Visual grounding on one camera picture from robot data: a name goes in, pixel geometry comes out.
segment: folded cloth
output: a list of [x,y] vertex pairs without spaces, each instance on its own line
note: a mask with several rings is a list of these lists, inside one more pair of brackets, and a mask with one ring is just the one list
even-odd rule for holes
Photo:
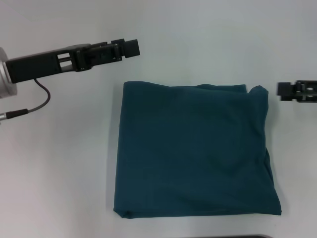
[[124,218],[281,214],[264,124],[245,85],[126,82],[114,211]]

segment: fabric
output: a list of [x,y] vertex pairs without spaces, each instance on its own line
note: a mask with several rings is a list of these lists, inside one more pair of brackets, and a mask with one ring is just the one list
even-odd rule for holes
[[245,85],[126,82],[114,211],[123,218],[281,214],[264,124]]

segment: white table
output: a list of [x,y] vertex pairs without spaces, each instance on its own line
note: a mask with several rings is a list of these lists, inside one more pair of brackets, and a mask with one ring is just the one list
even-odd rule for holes
[[[316,237],[317,105],[280,102],[277,82],[317,80],[313,0],[2,0],[9,58],[138,39],[141,56],[40,79],[51,102],[0,126],[0,237]],[[281,217],[127,220],[112,211],[122,84],[262,85]],[[42,103],[33,81],[1,112]]]

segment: black cable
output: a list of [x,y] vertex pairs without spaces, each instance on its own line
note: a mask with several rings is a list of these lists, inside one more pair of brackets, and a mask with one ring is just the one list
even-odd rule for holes
[[48,98],[46,99],[45,102],[43,102],[43,103],[42,103],[41,105],[39,105],[38,107],[28,110],[28,113],[32,113],[32,112],[35,112],[35,111],[41,109],[41,108],[44,107],[47,103],[49,103],[49,101],[50,101],[50,99],[51,99],[51,93],[49,92],[49,90],[48,90],[46,87],[44,87],[41,83],[39,83],[37,79],[34,79],[34,81],[36,82],[37,85],[39,85],[41,88],[44,89],[44,91],[48,94]]
[[47,103],[49,103],[49,101],[51,99],[51,93],[49,92],[49,90],[46,87],[44,87],[41,83],[39,83],[37,79],[34,79],[34,81],[36,82],[37,85],[39,85],[41,88],[43,88],[45,90],[45,92],[48,94],[48,98],[46,99],[46,101],[43,102],[38,107],[33,108],[31,110],[22,109],[22,110],[17,110],[17,111],[13,111],[13,112],[7,112],[7,113],[5,113],[6,119],[11,119],[11,118],[19,117],[19,116],[22,116],[22,115],[25,115],[28,113],[35,112],[35,111],[41,109],[42,107],[44,107]]

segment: cable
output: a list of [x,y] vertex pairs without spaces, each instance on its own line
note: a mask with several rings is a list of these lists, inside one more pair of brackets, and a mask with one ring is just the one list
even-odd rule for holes
[[32,113],[32,112],[35,112],[35,111],[41,109],[41,108],[44,107],[47,103],[49,103],[49,101],[50,101],[50,99],[51,99],[51,93],[49,92],[49,90],[48,90],[46,87],[44,87],[41,83],[39,83],[37,79],[34,79],[34,81],[36,82],[37,85],[39,85],[41,88],[44,89],[44,91],[48,94],[48,98],[46,99],[45,102],[43,102],[43,103],[42,103],[41,105],[39,105],[38,107],[28,110],[28,113]]
[[47,103],[49,103],[49,101],[51,99],[51,93],[49,92],[49,90],[46,87],[44,87],[41,83],[39,83],[37,79],[34,79],[34,81],[36,82],[37,85],[39,85],[48,94],[48,98],[46,99],[46,101],[43,102],[38,107],[33,108],[31,110],[22,109],[22,110],[17,110],[17,111],[13,111],[13,112],[2,113],[2,114],[0,114],[0,120],[16,118],[16,117],[19,117],[19,116],[22,116],[22,115],[25,115],[28,113],[35,112],[35,111],[41,109],[42,107],[44,107]]

